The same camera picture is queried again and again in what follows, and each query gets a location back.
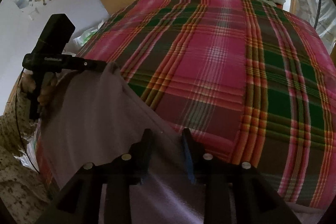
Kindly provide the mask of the patterned left sleeve forearm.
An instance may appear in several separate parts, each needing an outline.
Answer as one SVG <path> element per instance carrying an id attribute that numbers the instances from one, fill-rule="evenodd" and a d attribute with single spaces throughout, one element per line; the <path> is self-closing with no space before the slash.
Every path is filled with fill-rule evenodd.
<path id="1" fill-rule="evenodd" d="M 35 223 L 50 203 L 41 177 L 18 159 L 37 127 L 29 110 L 30 100 L 18 88 L 1 115 L 1 200 L 17 223 Z"/>

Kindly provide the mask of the person left hand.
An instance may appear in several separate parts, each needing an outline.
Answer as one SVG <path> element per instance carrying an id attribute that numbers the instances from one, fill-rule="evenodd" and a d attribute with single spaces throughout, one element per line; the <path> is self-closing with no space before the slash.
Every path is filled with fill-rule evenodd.
<path id="1" fill-rule="evenodd" d="M 46 80 L 41 83 L 36 83 L 32 74 L 23 73 L 21 90 L 31 102 L 46 106 L 54 94 L 57 82 L 58 78 L 53 73 L 47 73 Z"/>

